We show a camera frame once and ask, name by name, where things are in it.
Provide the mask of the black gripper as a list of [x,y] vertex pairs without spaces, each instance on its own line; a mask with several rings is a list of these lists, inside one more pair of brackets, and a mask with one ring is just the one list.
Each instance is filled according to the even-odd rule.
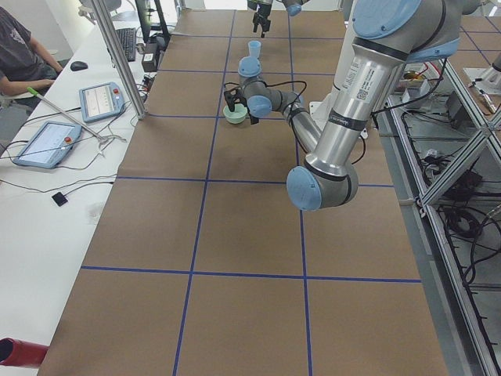
[[[248,106],[248,103],[246,103],[244,106],[245,106],[245,108],[246,108],[246,110],[247,110],[247,114],[248,114],[248,116],[249,116],[250,123],[251,123],[252,125],[256,125],[256,124],[258,123],[258,118],[257,118],[257,117],[255,117],[255,116],[252,114],[251,109],[250,109],[250,108],[249,108],[249,106]],[[230,110],[230,111],[234,111],[234,110],[235,110],[235,103],[234,103],[232,100],[230,100],[230,101],[228,102],[228,107],[229,107],[229,110]]]
[[247,8],[254,10],[253,16],[253,32],[258,31],[259,24],[262,24],[262,37],[266,36],[269,32],[271,22],[269,21],[269,16],[272,10],[273,0],[248,0]]

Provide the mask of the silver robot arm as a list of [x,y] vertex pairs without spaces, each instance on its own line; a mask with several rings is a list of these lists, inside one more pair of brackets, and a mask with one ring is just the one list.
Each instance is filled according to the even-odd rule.
[[334,99],[318,125],[295,92],[273,89],[261,77],[261,63],[251,56],[239,62],[240,83],[225,92],[230,110],[242,103],[252,123],[280,112],[305,150],[302,166],[287,176],[292,203],[315,211],[348,203],[358,189],[349,161],[357,139],[377,103],[395,87],[392,71],[407,63],[444,59],[460,43],[460,23],[479,1],[356,1],[344,37],[344,53],[335,74]]
[[[285,10],[289,16],[296,16],[301,12],[302,6],[307,1],[302,0],[282,0]],[[260,37],[264,38],[265,34],[271,27],[271,20],[269,19],[272,11],[273,0],[248,0],[247,8],[254,11],[252,18],[253,32],[257,33],[258,28],[261,28]]]

